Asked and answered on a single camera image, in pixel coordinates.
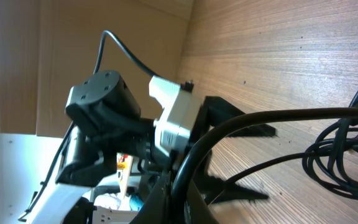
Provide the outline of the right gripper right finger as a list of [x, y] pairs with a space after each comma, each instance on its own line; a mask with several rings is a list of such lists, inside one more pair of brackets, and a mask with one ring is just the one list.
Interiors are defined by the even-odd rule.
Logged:
[[193, 181], [187, 191], [184, 217], [186, 224], [218, 224], [213, 214], [205, 204], [198, 188]]

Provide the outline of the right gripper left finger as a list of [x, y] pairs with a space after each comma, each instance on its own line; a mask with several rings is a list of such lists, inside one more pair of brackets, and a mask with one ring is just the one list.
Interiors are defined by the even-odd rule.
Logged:
[[163, 172], [131, 224], [171, 224], [175, 215], [172, 173]]

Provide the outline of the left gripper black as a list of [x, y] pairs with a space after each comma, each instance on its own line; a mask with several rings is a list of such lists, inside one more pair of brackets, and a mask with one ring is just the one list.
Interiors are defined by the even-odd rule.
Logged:
[[[225, 121], [244, 115], [244, 112], [232, 105], [220, 96], [207, 96], [197, 114], [195, 124], [191, 130], [189, 139], [183, 136], [177, 136], [176, 140], [179, 147], [163, 148], [157, 147], [155, 137], [157, 133], [153, 130], [149, 133], [149, 138], [145, 139], [142, 144], [143, 148], [139, 150], [139, 162], [137, 168], [141, 174], [159, 174], [167, 167], [168, 170], [178, 170], [179, 162], [182, 162], [187, 156], [190, 149], [195, 143], [203, 137], [210, 129], [216, 127]], [[231, 138], [236, 137], [274, 137], [276, 129], [267, 124], [259, 124], [248, 128], [242, 128], [229, 135]], [[205, 200], [215, 191], [224, 188], [224, 192], [213, 201], [213, 203], [228, 202], [231, 200], [267, 200], [268, 195], [261, 192], [241, 187], [237, 184], [225, 186], [225, 180], [208, 174], [208, 168], [212, 159], [213, 152], [204, 158], [199, 166], [195, 176], [194, 183], [199, 192], [206, 196]]]

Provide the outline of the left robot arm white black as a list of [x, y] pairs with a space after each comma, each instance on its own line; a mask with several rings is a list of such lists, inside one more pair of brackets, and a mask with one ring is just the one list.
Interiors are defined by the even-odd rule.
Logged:
[[128, 223], [174, 223], [173, 180], [191, 147], [211, 127], [239, 116], [224, 99], [202, 100], [190, 83], [152, 77], [149, 94], [161, 105], [159, 119], [140, 115], [139, 105], [117, 71], [95, 73], [71, 88], [66, 113], [72, 122], [40, 191], [19, 217], [24, 223], [111, 223], [114, 212], [84, 198], [118, 170], [117, 157], [139, 159], [147, 196]]

